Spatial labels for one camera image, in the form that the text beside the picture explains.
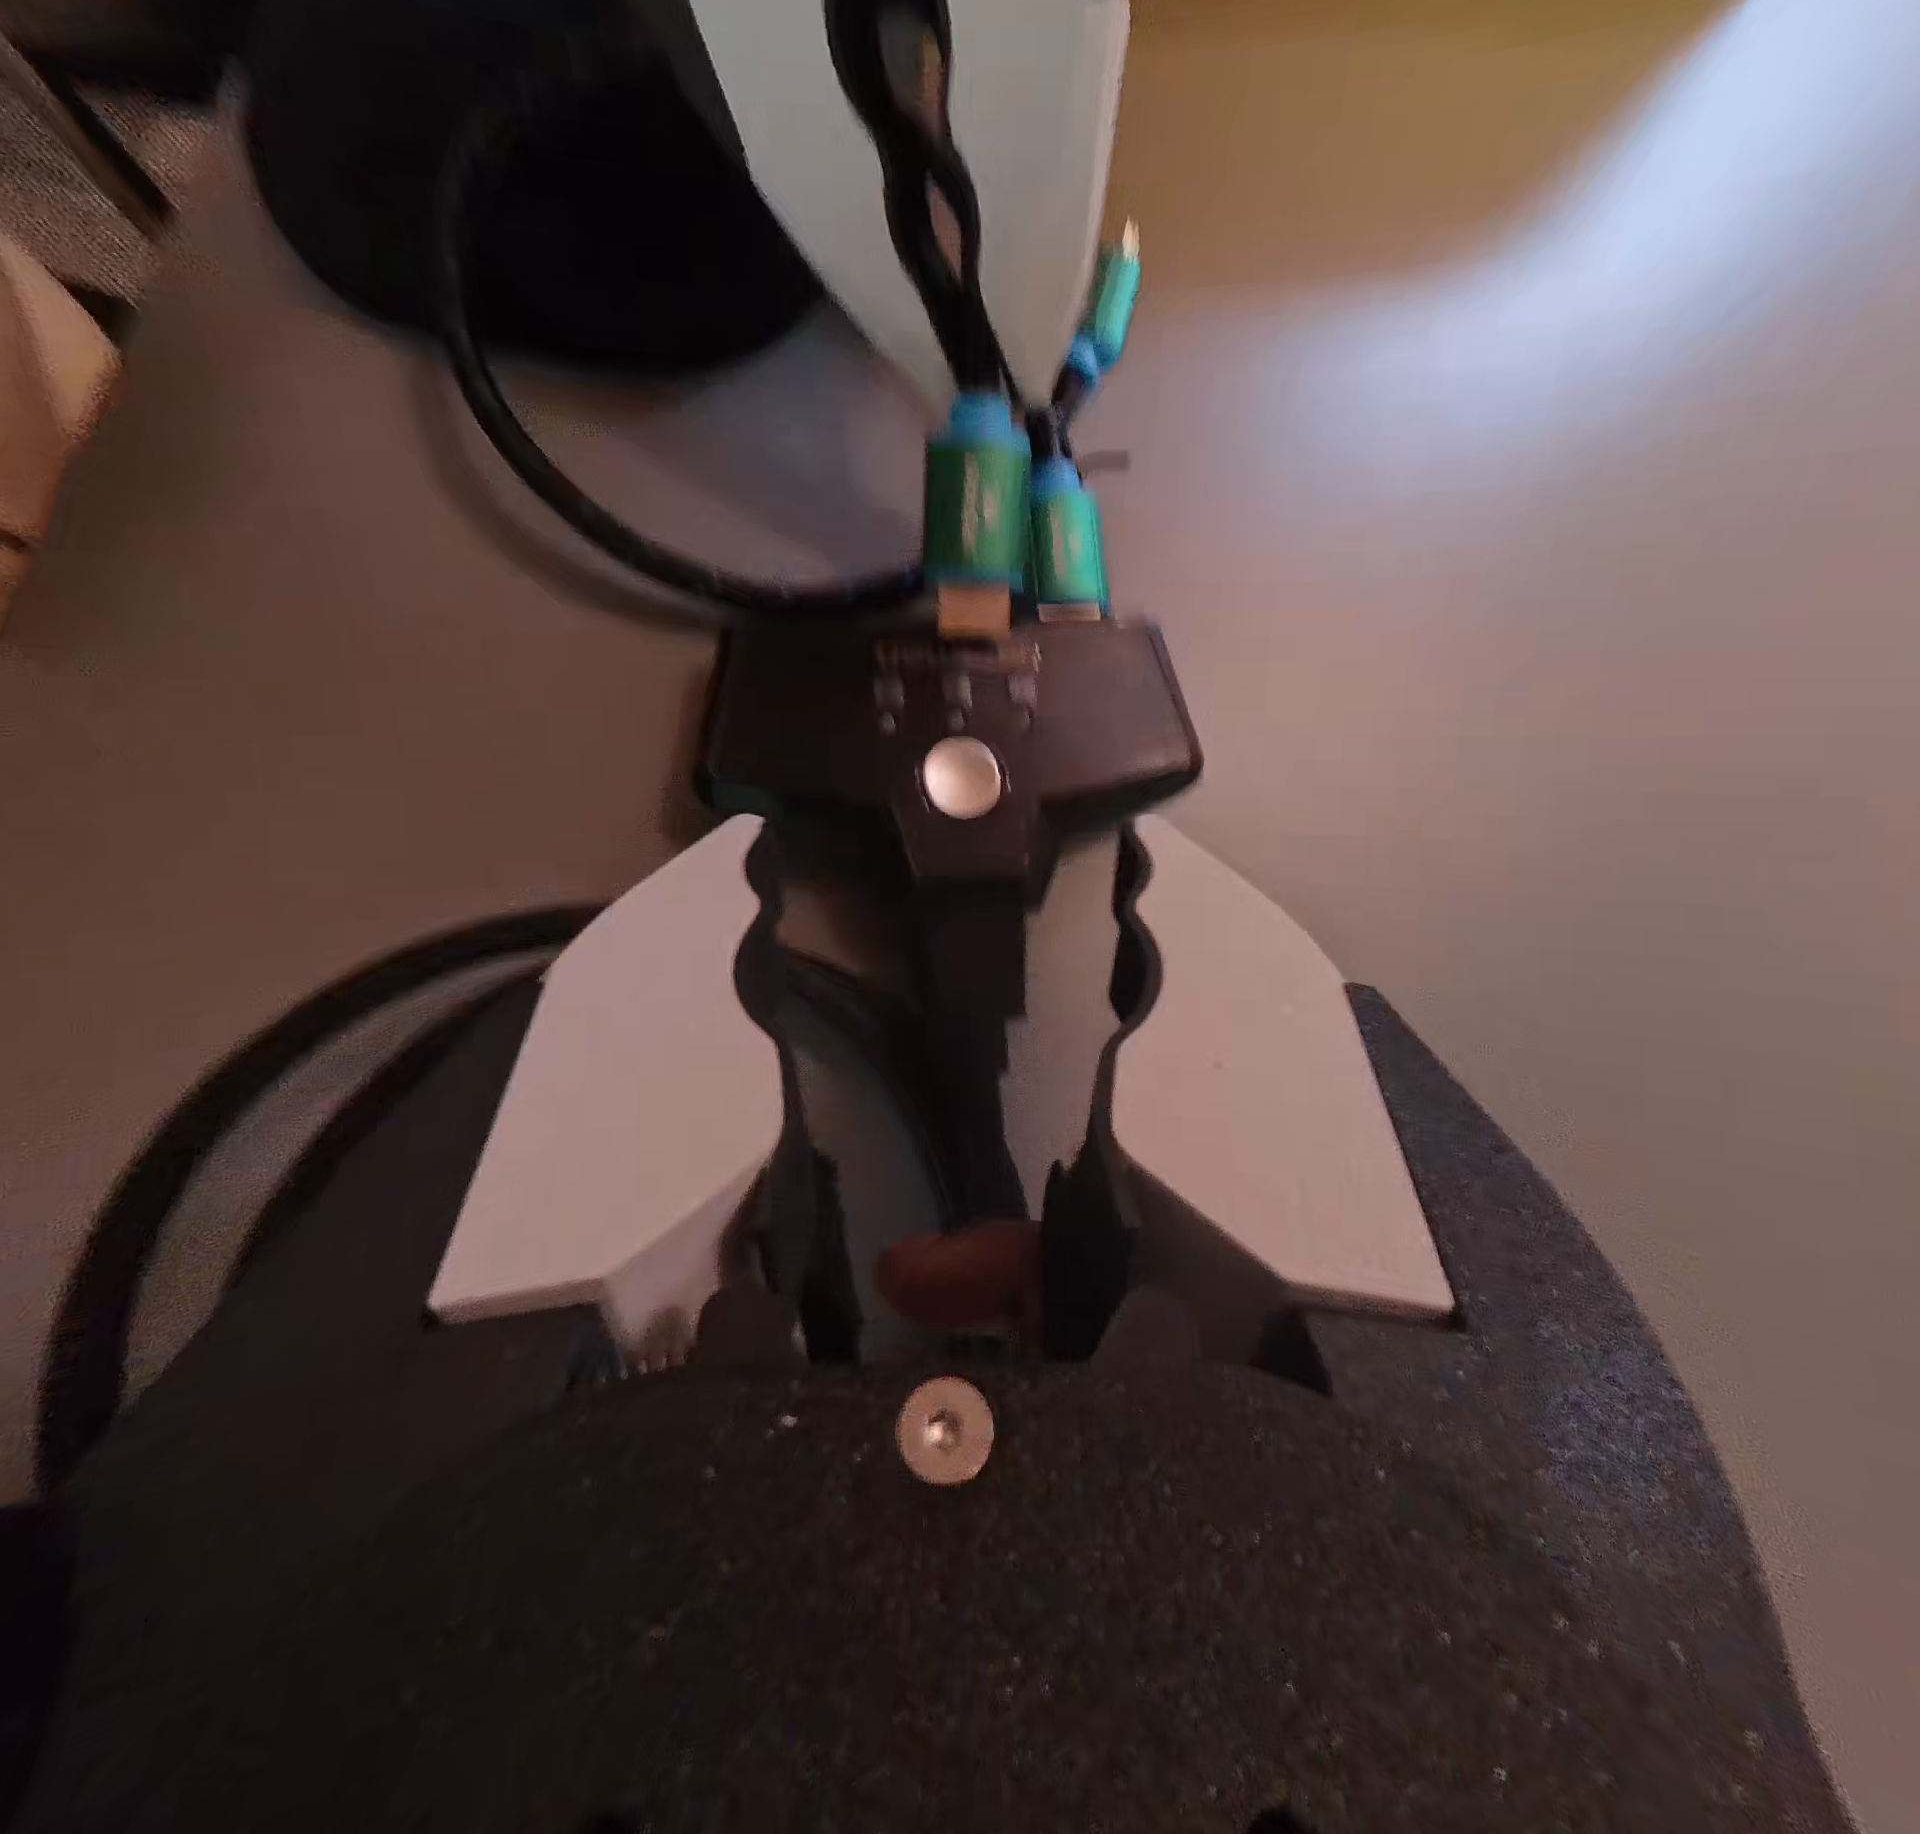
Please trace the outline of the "person's beige hoodie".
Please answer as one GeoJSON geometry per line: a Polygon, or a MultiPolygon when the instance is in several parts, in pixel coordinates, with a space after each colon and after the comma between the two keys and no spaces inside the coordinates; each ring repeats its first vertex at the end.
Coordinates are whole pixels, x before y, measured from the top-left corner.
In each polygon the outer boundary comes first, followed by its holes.
{"type": "Polygon", "coordinates": [[[121,349],[72,292],[10,233],[3,233],[5,620],[121,366],[121,349]]]}

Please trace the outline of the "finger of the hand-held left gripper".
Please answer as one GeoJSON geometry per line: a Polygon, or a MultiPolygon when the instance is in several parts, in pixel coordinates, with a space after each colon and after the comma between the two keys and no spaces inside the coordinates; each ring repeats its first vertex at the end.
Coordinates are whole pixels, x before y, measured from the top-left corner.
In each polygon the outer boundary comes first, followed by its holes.
{"type": "Polygon", "coordinates": [[[900,266],[826,0],[691,0],[691,12],[766,206],[876,359],[926,409],[945,409],[954,379],[900,266]]]}
{"type": "Polygon", "coordinates": [[[979,208],[983,302],[1031,405],[1081,328],[1130,26],[1132,0],[947,0],[947,116],[979,208]]]}

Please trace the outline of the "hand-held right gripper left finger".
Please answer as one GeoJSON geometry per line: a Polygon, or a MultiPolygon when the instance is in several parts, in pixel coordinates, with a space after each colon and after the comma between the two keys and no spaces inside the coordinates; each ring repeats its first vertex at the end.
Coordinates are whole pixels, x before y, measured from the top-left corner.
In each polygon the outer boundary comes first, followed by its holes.
{"type": "Polygon", "coordinates": [[[737,958],[764,916],[731,819],[545,971],[429,1290],[435,1323],[587,1307],[615,1347],[691,1347],[784,1118],[737,958]]]}

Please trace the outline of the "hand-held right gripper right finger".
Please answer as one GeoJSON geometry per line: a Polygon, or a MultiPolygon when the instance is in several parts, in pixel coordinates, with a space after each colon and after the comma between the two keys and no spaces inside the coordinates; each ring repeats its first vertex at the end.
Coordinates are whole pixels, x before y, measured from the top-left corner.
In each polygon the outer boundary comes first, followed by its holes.
{"type": "Polygon", "coordinates": [[[1117,1029],[1043,1193],[1043,1343],[1087,1360],[1139,1293],[1216,1364],[1330,1314],[1448,1329],[1457,1299],[1335,962],[1170,822],[1119,833],[1117,1029]]]}

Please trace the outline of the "black quilted wrist rest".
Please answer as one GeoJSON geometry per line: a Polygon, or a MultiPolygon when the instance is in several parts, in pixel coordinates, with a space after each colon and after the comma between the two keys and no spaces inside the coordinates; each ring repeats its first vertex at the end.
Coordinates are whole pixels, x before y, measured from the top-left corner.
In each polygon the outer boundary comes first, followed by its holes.
{"type": "Polygon", "coordinates": [[[777,346],[826,288],[708,135],[629,0],[258,0],[255,192],[301,265],[435,334],[451,157],[489,349],[685,379],[777,346]]]}

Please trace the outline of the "black video switch box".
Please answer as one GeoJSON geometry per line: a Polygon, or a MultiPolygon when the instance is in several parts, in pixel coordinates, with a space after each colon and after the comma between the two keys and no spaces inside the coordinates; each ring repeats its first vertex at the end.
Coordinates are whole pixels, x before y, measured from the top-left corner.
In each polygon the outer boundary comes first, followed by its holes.
{"type": "MultiPolygon", "coordinates": [[[[920,903],[1040,903],[1061,847],[1194,787],[1203,743],[1148,621],[1031,621],[993,643],[773,627],[723,638],[692,787],[721,817],[816,823],[895,862],[920,903]]],[[[376,1009],[490,961],[556,952],[586,907],[477,920],[378,958],[227,1055],[128,1161],[61,1295],[33,1468],[64,1480],[123,1402],[136,1289],[189,1184],[243,1118],[376,1009]]]]}

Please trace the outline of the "person's right hand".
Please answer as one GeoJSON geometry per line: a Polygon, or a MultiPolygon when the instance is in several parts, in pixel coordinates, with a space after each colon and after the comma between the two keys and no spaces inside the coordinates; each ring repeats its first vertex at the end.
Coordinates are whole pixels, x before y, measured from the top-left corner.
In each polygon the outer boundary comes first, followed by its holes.
{"type": "Polygon", "coordinates": [[[905,1237],[876,1259],[876,1293],[905,1323],[947,1336],[1032,1327],[1043,1314],[1043,1231],[997,1220],[905,1237]]]}

